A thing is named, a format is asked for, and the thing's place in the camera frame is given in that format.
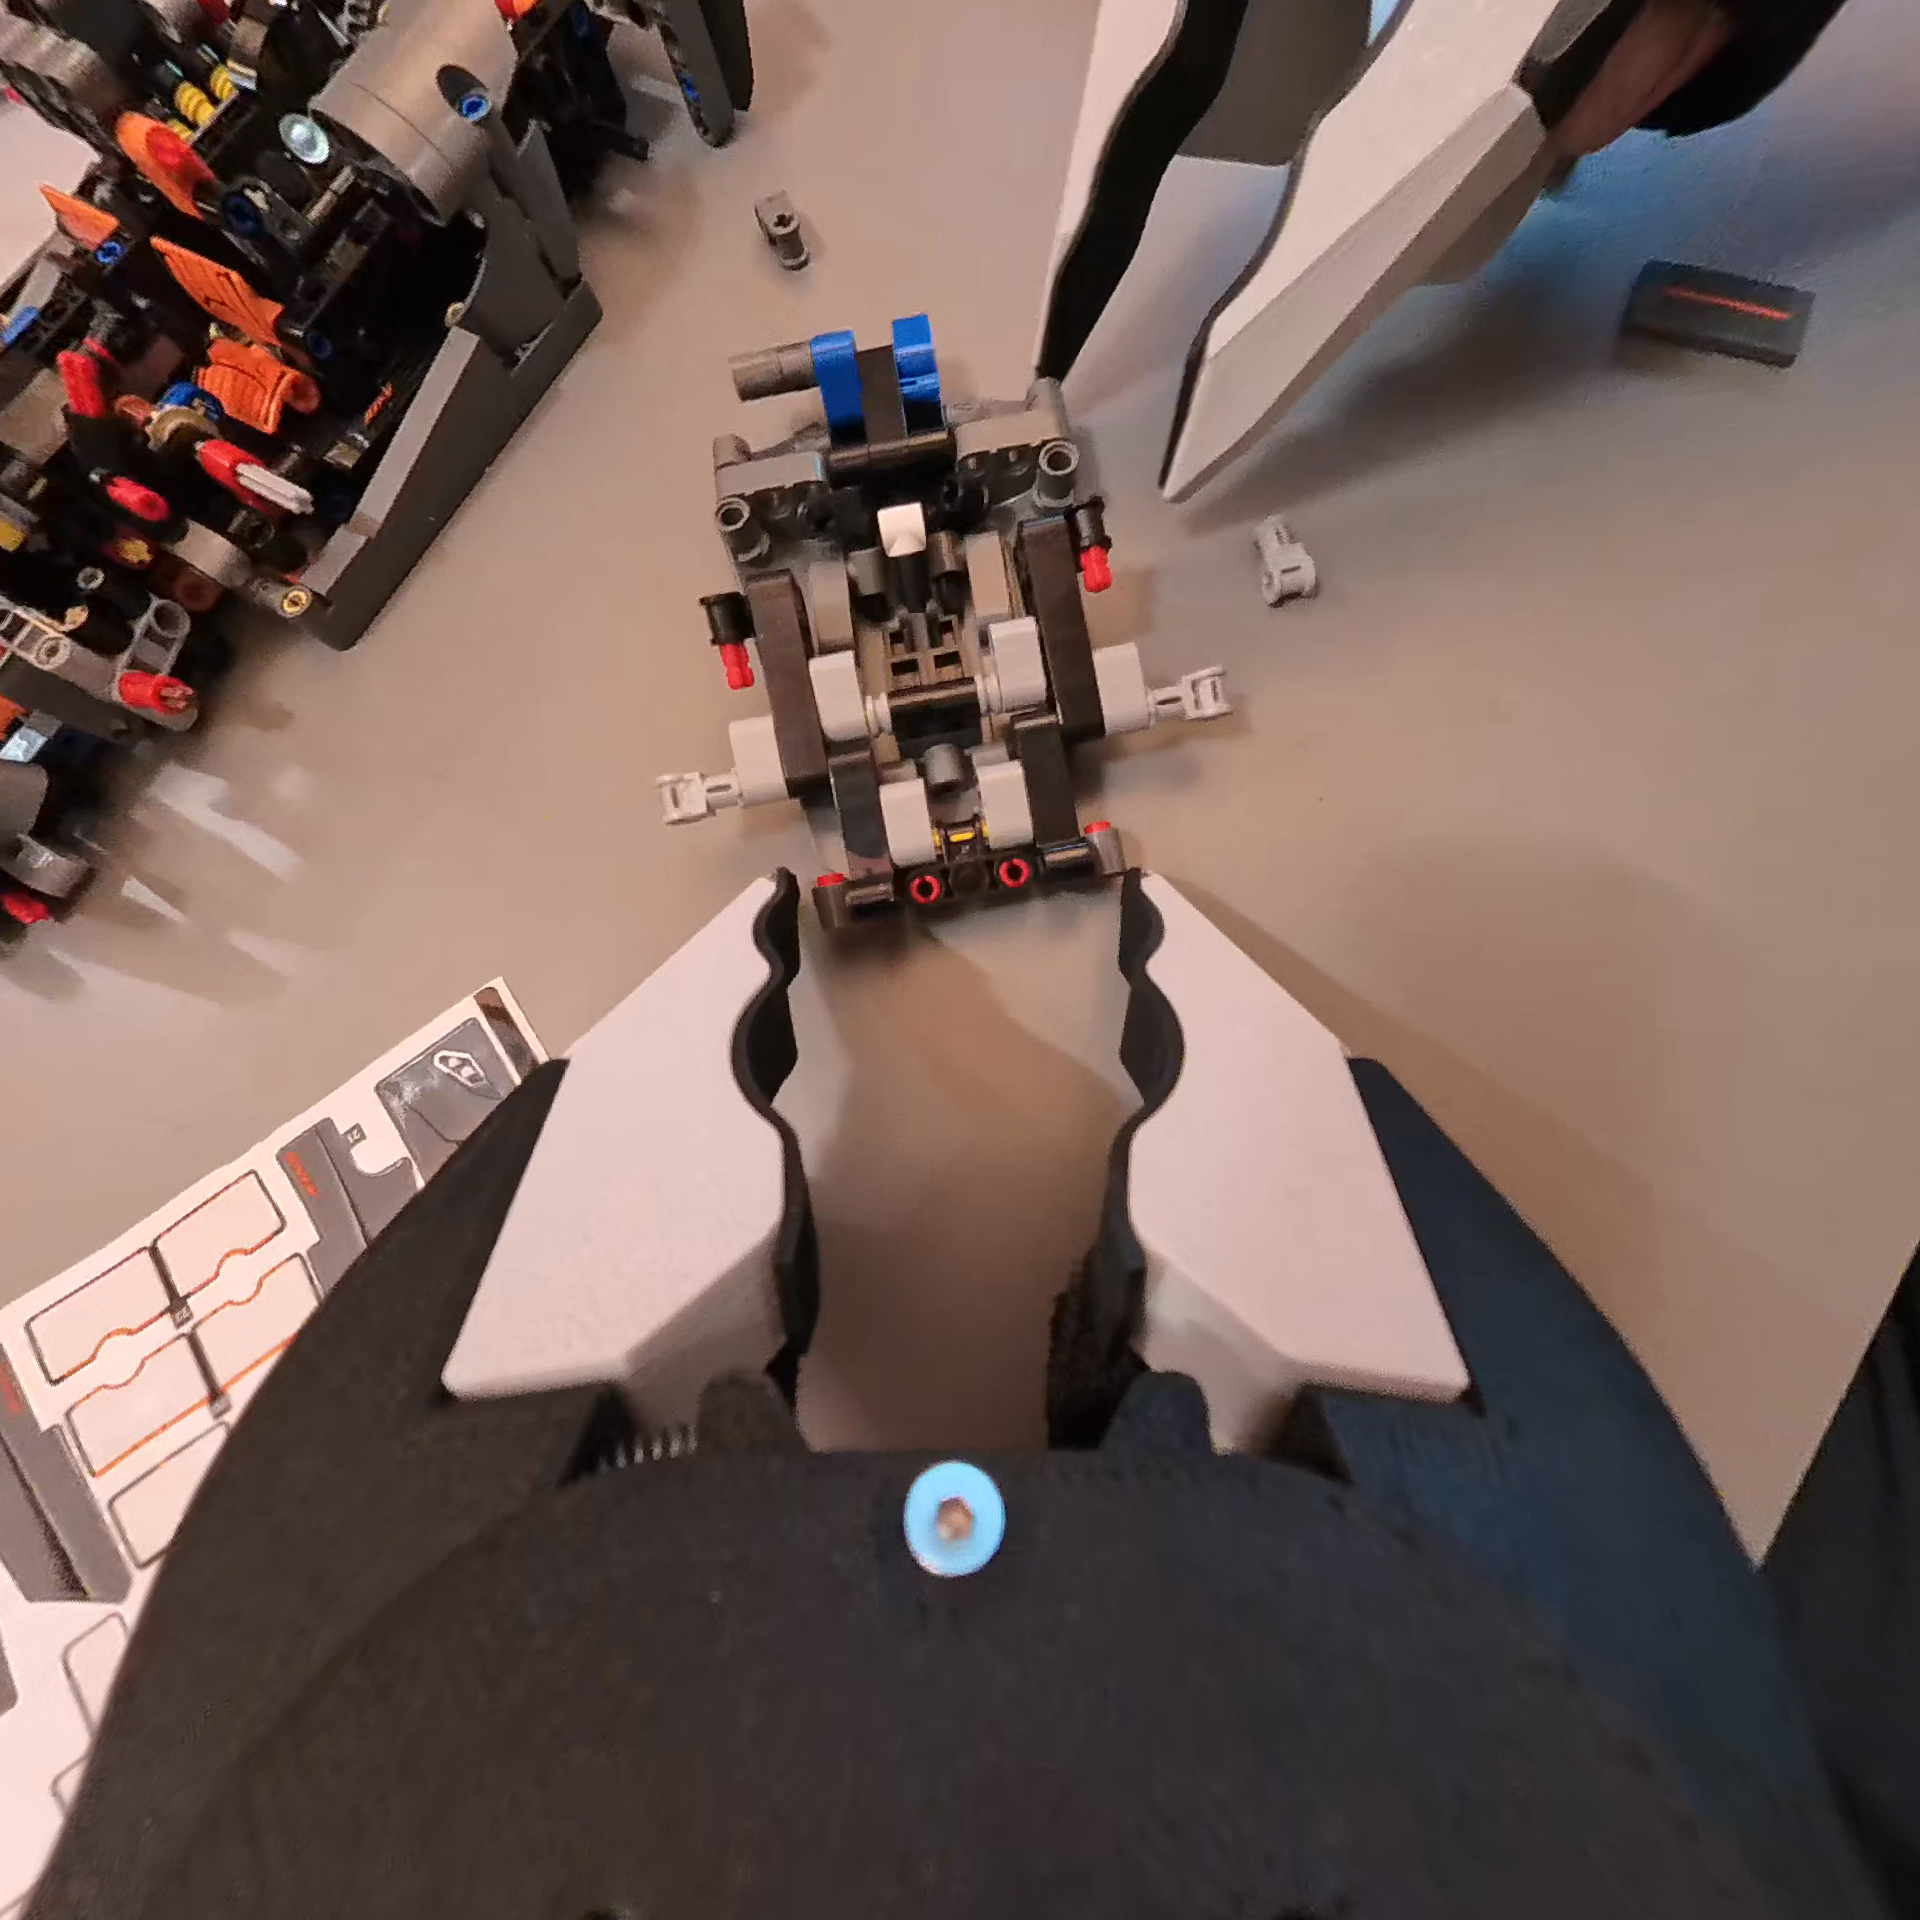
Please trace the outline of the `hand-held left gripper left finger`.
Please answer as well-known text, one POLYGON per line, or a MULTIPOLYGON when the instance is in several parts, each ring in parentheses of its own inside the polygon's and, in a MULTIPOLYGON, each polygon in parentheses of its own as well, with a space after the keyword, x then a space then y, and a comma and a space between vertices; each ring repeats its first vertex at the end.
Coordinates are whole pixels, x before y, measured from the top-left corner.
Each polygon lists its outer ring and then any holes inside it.
POLYGON ((445 1388, 613 1384, 788 1398, 821 1324, 821 1241, 778 1094, 797 1066, 799 884, 756 879, 569 1052, 445 1388))

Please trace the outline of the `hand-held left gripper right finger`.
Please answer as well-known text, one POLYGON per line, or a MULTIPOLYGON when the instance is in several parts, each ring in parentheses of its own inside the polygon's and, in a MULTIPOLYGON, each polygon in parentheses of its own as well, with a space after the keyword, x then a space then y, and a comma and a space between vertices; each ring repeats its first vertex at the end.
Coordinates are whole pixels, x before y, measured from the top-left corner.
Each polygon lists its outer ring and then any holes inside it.
POLYGON ((1119 884, 1119 1066, 1093 1353, 1200 1384, 1220 1453, 1309 1388, 1457 1405, 1470 1369, 1342 1042, 1162 877, 1119 884))

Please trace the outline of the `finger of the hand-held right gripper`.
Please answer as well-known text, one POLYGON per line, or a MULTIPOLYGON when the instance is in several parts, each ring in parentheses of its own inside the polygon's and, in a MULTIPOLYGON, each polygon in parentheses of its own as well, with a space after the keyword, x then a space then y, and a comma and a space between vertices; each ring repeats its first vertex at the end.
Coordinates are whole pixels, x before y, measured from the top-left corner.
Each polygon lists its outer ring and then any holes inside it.
POLYGON ((1216 106, 1247 4, 1100 4, 1044 270, 1036 373, 1065 379, 1140 253, 1172 156, 1216 106))
POLYGON ((1317 114, 1275 226, 1188 347, 1165 501, 1231 466, 1534 176, 1590 69, 1590 4, 1398 7, 1346 96, 1317 114))

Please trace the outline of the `small lego gearbox assembly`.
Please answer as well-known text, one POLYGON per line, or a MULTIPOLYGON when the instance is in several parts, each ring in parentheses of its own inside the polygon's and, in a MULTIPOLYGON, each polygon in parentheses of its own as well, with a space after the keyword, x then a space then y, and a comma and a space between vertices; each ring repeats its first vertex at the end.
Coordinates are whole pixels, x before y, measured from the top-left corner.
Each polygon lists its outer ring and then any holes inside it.
POLYGON ((1137 643, 1093 643, 1113 539, 1063 385, 950 402, 915 313, 884 347, 829 330, 746 350, 731 389, 818 399, 821 417, 713 446, 735 586, 704 614, 762 711, 731 722, 729 772, 657 780, 664 824, 827 805, 829 932, 1118 879, 1125 839, 1081 821, 1074 752, 1234 707, 1216 663, 1152 682, 1137 643))

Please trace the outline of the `lego sticker sheet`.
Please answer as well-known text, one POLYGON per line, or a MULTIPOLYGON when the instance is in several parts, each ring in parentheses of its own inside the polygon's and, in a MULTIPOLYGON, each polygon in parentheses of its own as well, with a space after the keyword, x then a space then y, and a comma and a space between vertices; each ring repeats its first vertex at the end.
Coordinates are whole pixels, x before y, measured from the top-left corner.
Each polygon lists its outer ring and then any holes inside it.
POLYGON ((3 1311, 3 1912, 254 1392, 546 1048, 504 979, 3 1311))

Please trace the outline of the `large lego car chassis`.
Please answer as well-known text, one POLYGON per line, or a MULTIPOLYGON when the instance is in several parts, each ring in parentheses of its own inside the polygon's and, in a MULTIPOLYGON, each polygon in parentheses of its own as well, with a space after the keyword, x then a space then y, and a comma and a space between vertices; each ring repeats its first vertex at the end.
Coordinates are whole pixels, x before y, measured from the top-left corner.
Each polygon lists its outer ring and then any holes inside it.
POLYGON ((351 649, 598 328, 620 19, 729 143, 742 4, 3 4, 3 96, 92 151, 3 278, 7 946, 237 610, 351 649))

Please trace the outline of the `person's right hand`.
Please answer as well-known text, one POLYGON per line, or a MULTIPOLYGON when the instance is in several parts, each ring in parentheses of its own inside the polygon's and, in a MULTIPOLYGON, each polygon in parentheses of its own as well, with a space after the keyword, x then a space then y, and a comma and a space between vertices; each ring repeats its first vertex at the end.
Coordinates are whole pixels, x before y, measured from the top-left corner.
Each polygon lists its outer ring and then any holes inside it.
POLYGON ((1641 129, 1723 43, 1723 19, 1705 4, 1646 4, 1597 66, 1555 132, 1563 156, 1587 156, 1641 129))

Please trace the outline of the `dark grey orange-striped tile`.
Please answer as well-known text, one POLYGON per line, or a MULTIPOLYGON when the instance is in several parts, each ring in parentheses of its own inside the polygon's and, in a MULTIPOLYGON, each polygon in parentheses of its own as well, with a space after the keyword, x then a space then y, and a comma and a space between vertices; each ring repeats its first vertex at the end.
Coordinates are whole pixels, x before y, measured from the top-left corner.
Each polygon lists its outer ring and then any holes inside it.
POLYGON ((1814 325, 1814 291, 1653 257, 1636 275, 1619 333, 1790 368, 1814 325))

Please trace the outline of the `person's green shirt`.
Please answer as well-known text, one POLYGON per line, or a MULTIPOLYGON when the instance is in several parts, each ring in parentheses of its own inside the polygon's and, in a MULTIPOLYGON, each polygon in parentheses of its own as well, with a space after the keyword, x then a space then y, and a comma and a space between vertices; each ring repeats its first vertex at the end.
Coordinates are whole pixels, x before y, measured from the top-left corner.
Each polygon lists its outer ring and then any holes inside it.
POLYGON ((1768 1547, 1843 1818, 1916 1917, 1916 1261, 1768 1547))

